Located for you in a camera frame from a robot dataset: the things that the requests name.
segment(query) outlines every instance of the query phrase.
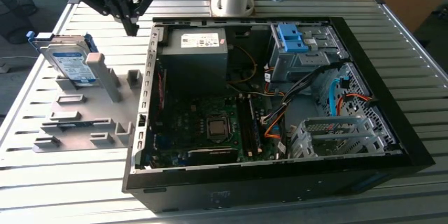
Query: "metal profile rail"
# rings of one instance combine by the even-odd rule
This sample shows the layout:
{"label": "metal profile rail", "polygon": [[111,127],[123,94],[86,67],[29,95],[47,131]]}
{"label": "metal profile rail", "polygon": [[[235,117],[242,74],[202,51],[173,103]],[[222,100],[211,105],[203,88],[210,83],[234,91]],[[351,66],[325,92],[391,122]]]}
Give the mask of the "metal profile rail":
{"label": "metal profile rail", "polygon": [[[31,143],[57,93],[55,72],[38,58],[0,127],[0,222],[211,221],[359,223],[448,222],[448,88],[443,71],[386,6],[370,0],[255,1],[258,16],[341,16],[387,85],[435,165],[359,195],[154,215],[121,193],[126,149],[33,153]],[[143,69],[153,17],[207,16],[203,0],[154,0],[137,37],[85,4],[67,4],[55,33],[94,38],[115,74]]]}

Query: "blue cable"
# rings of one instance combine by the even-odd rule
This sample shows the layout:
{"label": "blue cable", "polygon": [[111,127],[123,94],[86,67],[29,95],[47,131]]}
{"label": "blue cable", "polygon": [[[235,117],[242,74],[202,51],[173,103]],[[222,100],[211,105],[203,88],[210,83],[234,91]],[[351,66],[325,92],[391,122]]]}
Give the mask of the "blue cable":
{"label": "blue cable", "polygon": [[335,107],[334,107],[334,88],[335,85],[338,84],[338,79],[333,79],[329,85],[329,92],[327,92],[327,101],[329,101],[329,114],[330,116],[335,116]]}

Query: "power supply label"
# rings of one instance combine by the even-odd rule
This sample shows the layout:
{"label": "power supply label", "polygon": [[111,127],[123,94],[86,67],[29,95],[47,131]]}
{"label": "power supply label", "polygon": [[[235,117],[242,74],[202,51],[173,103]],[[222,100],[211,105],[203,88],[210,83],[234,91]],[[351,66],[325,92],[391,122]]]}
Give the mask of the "power supply label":
{"label": "power supply label", "polygon": [[217,34],[182,34],[179,47],[218,47]]}
{"label": "power supply label", "polygon": [[82,54],[78,52],[54,52],[54,60],[66,77],[75,83],[94,82],[94,74],[85,64]]}

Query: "ram slot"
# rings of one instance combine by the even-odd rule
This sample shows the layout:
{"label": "ram slot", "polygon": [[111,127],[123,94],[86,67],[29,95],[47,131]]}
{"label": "ram slot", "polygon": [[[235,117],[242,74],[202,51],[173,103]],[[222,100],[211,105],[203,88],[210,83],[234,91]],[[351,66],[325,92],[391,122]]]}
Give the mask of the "ram slot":
{"label": "ram slot", "polygon": [[257,122],[247,97],[239,97],[235,100],[235,109],[238,113],[241,142],[243,154],[253,157],[261,152],[259,135],[257,131]]}

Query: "blue hard drive label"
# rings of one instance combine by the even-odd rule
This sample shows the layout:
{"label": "blue hard drive label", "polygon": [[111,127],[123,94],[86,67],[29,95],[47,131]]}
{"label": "blue hard drive label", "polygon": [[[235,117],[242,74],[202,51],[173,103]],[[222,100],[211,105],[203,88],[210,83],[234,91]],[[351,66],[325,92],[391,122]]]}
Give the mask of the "blue hard drive label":
{"label": "blue hard drive label", "polygon": [[94,82],[95,77],[85,64],[85,59],[78,52],[54,52],[54,60],[65,74],[65,76],[74,82],[89,84]]}

